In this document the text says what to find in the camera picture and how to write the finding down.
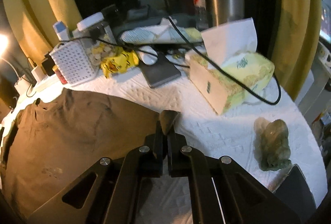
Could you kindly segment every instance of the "white tablecloth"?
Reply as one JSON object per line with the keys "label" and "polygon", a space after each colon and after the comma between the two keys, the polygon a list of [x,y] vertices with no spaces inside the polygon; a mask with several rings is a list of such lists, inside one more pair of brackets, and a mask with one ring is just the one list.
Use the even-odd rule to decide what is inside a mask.
{"label": "white tablecloth", "polygon": [[[57,82],[37,93],[33,98],[21,100],[13,114],[3,121],[6,127],[19,110],[36,98],[43,102],[54,100],[62,92]],[[254,122],[259,117],[269,121],[282,119],[289,128],[289,144],[292,163],[303,171],[317,206],[327,193],[326,173],[316,140],[302,114],[282,89],[282,98],[277,106],[269,106],[256,100],[254,105],[243,104],[224,115],[216,115],[207,101],[182,72],[182,77],[168,84],[150,89],[140,72],[134,69],[112,79],[99,75],[95,80],[73,88],[114,95],[161,112],[170,109],[181,112],[175,130],[186,136],[188,144],[205,155],[219,158],[232,157],[265,187],[272,190],[282,178],[282,171],[263,172],[255,159]],[[268,100],[277,98],[274,80],[264,90]],[[153,180],[153,191],[137,216],[137,223],[192,223],[188,181],[172,179],[164,175]]]}

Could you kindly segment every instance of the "yellow curtain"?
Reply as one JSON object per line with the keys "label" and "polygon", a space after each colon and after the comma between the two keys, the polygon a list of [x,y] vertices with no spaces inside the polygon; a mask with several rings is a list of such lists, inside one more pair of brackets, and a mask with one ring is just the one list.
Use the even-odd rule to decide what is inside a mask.
{"label": "yellow curtain", "polygon": [[280,84],[293,100],[312,66],[321,28],[322,0],[282,0],[271,57]]}
{"label": "yellow curtain", "polygon": [[6,14],[26,56],[38,65],[58,43],[53,24],[61,20],[70,30],[82,20],[74,0],[3,0]]}

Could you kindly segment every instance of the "silver bolt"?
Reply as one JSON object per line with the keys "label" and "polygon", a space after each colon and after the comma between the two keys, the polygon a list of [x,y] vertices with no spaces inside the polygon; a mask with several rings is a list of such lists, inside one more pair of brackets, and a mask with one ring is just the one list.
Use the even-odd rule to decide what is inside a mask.
{"label": "silver bolt", "polygon": [[148,146],[142,146],[139,148],[139,151],[141,153],[147,153],[149,151],[149,147]]}
{"label": "silver bolt", "polygon": [[224,156],[221,158],[221,162],[223,162],[224,164],[230,164],[232,161],[232,159],[228,156]]}
{"label": "silver bolt", "polygon": [[191,148],[190,146],[183,146],[183,147],[182,147],[182,151],[183,151],[184,153],[189,153],[189,152],[192,151],[192,148]]}
{"label": "silver bolt", "polygon": [[110,159],[109,158],[102,158],[100,160],[100,164],[103,165],[103,166],[107,166],[110,164]]}

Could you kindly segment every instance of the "white lid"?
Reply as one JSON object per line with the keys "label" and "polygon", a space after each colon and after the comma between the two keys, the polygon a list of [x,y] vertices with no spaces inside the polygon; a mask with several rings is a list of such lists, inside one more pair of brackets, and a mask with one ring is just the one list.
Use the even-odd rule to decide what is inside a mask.
{"label": "white lid", "polygon": [[90,26],[99,23],[101,21],[103,21],[105,18],[103,17],[102,13],[95,13],[93,15],[91,15],[88,18],[85,18],[84,20],[82,20],[81,22],[77,23],[77,29],[79,31],[84,31],[87,28],[89,28]]}

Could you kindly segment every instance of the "white plastic basket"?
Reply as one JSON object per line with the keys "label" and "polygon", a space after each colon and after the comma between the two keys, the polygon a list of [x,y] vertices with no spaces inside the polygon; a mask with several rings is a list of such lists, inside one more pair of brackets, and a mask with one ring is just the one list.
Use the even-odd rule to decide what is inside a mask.
{"label": "white plastic basket", "polygon": [[99,71],[99,67],[91,64],[79,40],[59,44],[49,55],[72,87],[94,79]]}

